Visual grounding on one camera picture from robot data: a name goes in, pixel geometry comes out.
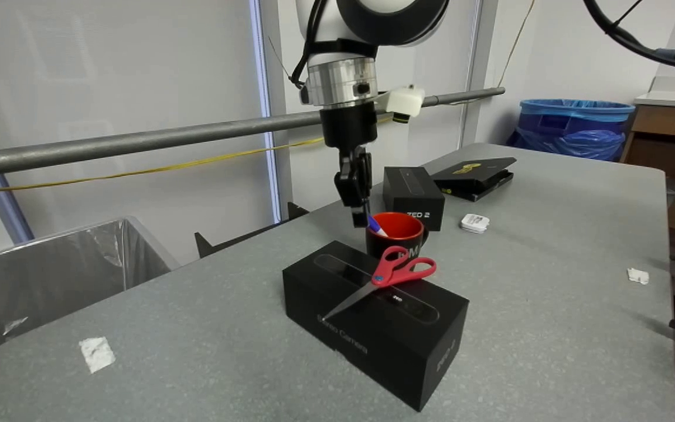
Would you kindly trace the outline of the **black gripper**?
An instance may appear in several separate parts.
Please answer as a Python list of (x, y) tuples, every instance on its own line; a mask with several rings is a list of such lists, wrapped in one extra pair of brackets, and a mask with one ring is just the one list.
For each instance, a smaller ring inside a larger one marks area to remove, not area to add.
[(344, 207), (356, 204), (352, 212), (353, 226), (366, 228), (373, 188), (373, 159), (364, 145), (377, 139), (374, 105), (359, 103), (350, 109), (329, 109), (320, 110), (318, 118), (325, 145), (340, 152), (340, 173), (333, 179), (336, 189)]

